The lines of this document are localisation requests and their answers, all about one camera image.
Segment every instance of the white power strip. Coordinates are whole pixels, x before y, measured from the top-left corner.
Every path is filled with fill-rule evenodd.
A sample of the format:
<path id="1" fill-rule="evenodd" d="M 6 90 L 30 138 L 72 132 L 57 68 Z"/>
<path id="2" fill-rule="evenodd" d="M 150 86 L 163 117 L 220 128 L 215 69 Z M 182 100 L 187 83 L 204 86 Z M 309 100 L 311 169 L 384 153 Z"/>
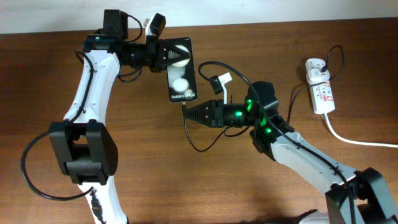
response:
<path id="1" fill-rule="evenodd" d="M 376 143 L 376 142 L 360 142 L 345 139 L 339 136 L 335 130 L 331 127 L 328 113 L 335 110 L 335 101 L 331 93 L 329 71 L 321 72 L 322 67 L 325 66 L 325 61 L 318 58 L 311 58 L 305 62 L 305 68 L 307 69 L 307 81 L 308 84 L 313 85 L 310 87 L 313 111 L 316 114 L 322 114 L 322 118 L 325 120 L 332 135 L 336 138 L 351 144 L 359 144 L 363 146 L 382 146 L 382 147 L 398 147 L 396 144 Z"/>

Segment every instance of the power strip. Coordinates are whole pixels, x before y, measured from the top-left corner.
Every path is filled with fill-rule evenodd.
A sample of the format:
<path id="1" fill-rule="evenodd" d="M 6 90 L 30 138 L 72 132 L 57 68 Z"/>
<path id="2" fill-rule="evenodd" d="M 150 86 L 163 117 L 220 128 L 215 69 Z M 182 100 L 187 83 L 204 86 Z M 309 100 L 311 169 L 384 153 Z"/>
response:
<path id="1" fill-rule="evenodd" d="M 325 66 L 325 61 L 318 58 L 311 58 L 305 62 L 307 69 L 307 81 L 310 87 L 313 111 L 316 114 L 330 113 L 335 110 L 335 101 L 331 93 L 329 71 L 322 73 L 321 69 Z"/>

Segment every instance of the table surface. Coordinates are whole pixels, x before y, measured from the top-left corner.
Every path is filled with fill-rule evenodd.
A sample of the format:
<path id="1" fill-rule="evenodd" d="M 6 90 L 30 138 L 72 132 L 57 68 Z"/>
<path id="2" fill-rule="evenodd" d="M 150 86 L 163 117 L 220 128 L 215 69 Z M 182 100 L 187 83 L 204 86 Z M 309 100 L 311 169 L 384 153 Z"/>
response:
<path id="1" fill-rule="evenodd" d="M 81 49 L 91 32 L 0 35 L 0 223 L 93 223 L 85 199 L 38 197 L 19 167 L 27 143 L 68 111 L 82 71 L 74 50 Z M 130 30 L 131 37 L 136 34 Z M 306 59 L 325 58 L 330 47 L 341 44 L 345 67 L 331 83 L 335 131 L 359 141 L 397 142 L 398 19 L 179 27 L 162 34 L 163 39 L 174 37 L 192 38 L 196 66 L 217 60 L 252 82 L 272 82 L 283 117 L 292 90 L 305 83 Z M 333 52 L 331 73 L 340 61 L 340 53 Z M 204 69 L 209 76 L 225 71 Z M 228 93 L 242 102 L 248 88 L 233 78 Z M 197 87 L 198 100 L 188 106 L 222 97 L 214 96 L 198 74 Z M 144 69 L 136 82 L 113 84 L 106 125 L 119 150 L 119 201 L 132 223 L 237 223 L 326 209 L 324 195 L 259 154 L 248 134 L 221 138 L 205 153 L 194 151 L 185 137 L 181 106 L 168 97 L 166 72 Z M 357 146 L 333 137 L 313 113 L 307 91 L 297 98 L 291 125 L 334 159 L 381 172 L 398 201 L 397 149 Z M 220 132 L 193 122 L 188 128 L 198 147 L 209 145 Z M 44 192 L 80 192 L 61 174 L 48 138 L 31 150 L 27 169 Z"/>

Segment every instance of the wooden table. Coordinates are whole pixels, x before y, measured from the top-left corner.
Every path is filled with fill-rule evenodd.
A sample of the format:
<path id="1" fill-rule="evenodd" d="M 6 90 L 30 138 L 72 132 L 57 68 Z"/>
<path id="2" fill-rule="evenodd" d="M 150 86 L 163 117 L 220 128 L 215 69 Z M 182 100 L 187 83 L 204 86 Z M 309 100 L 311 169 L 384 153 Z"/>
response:
<path id="1" fill-rule="evenodd" d="M 85 199 L 38 197 L 19 167 L 27 143 L 68 111 L 82 71 L 74 50 L 81 49 L 90 33 L 0 35 L 0 223 L 93 223 Z M 136 34 L 130 30 L 131 37 Z M 345 68 L 332 81 L 335 131 L 349 139 L 397 143 L 398 19 L 179 27 L 167 28 L 162 38 L 185 36 L 193 40 L 196 66 L 217 60 L 252 82 L 272 82 L 284 117 L 293 88 L 305 81 L 306 58 L 325 58 L 330 47 L 341 44 Z M 339 64 L 336 51 L 331 73 Z M 225 70 L 204 71 L 210 76 Z M 233 78 L 228 92 L 242 102 L 248 88 Z M 221 98 L 198 74 L 197 87 L 198 101 L 188 106 Z M 194 151 L 184 134 L 181 106 L 169 103 L 167 91 L 166 73 L 145 69 L 136 82 L 116 80 L 109 99 L 106 124 L 119 149 L 116 187 L 132 223 L 237 223 L 326 209 L 323 195 L 259 154 L 248 134 L 221 138 L 206 153 Z M 359 170 L 377 169 L 398 201 L 397 149 L 337 140 L 313 113 L 307 92 L 297 98 L 291 125 L 338 161 Z M 209 145 L 220 132 L 194 123 L 188 128 L 198 147 Z M 44 192 L 80 192 L 61 174 L 48 139 L 32 149 L 27 168 Z"/>

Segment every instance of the white wall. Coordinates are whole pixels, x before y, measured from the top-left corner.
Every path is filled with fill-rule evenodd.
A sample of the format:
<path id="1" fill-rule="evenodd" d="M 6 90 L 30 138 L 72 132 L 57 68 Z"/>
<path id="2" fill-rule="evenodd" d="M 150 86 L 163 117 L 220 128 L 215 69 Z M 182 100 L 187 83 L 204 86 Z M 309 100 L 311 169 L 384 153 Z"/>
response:
<path id="1" fill-rule="evenodd" d="M 0 33 L 93 30 L 104 9 L 159 12 L 170 27 L 396 17 L 398 0 L 0 0 Z"/>

